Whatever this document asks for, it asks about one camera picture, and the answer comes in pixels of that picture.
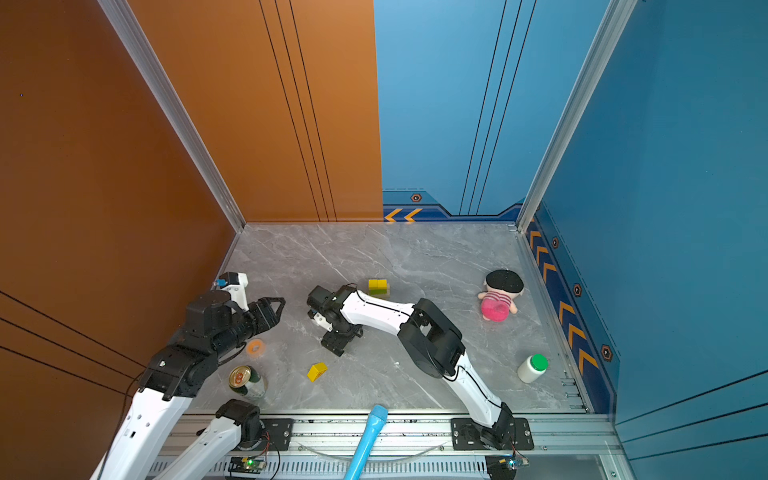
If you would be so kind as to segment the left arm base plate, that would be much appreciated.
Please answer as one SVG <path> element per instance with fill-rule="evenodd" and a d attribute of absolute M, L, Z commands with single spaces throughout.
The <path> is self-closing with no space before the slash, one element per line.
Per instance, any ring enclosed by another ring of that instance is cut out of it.
<path fill-rule="evenodd" d="M 258 424 L 246 424 L 241 429 L 241 441 L 236 449 L 255 453 L 265 450 L 287 451 L 293 427 L 292 418 L 261 418 Z"/>

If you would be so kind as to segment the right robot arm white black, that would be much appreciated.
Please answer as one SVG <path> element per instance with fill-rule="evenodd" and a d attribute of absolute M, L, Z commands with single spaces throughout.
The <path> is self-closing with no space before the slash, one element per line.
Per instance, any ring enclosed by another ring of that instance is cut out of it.
<path fill-rule="evenodd" d="M 332 292 L 316 286 L 308 295 L 308 316 L 326 330 L 321 345 L 337 356 L 366 327 L 397 337 L 414 364 L 442 379 L 466 407 L 484 445 L 509 450 L 514 417 L 509 406 L 472 365 L 460 329 L 430 300 L 396 303 L 344 285 Z"/>

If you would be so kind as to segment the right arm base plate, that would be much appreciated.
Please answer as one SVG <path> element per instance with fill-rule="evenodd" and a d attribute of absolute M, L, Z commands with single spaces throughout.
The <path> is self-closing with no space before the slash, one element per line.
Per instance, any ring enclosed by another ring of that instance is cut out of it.
<path fill-rule="evenodd" d="M 483 427 L 469 418 L 450 421 L 453 449 L 456 451 L 532 451 L 532 429 L 526 418 L 512 418 L 500 427 Z"/>

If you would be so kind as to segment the small yellow cube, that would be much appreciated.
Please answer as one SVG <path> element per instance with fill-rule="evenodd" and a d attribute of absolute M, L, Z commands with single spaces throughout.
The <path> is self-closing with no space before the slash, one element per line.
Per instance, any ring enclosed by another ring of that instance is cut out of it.
<path fill-rule="evenodd" d="M 369 279 L 368 290 L 370 289 L 389 289 L 389 282 L 386 279 Z"/>

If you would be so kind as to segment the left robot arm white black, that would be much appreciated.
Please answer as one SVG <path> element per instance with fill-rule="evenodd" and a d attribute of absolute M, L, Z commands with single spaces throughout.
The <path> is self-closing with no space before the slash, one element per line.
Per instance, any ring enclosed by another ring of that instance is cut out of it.
<path fill-rule="evenodd" d="M 143 479 L 180 417 L 224 357 L 281 320 L 283 297 L 240 306 L 226 290 L 211 290 L 186 307 L 175 340 L 157 352 L 94 479 Z"/>

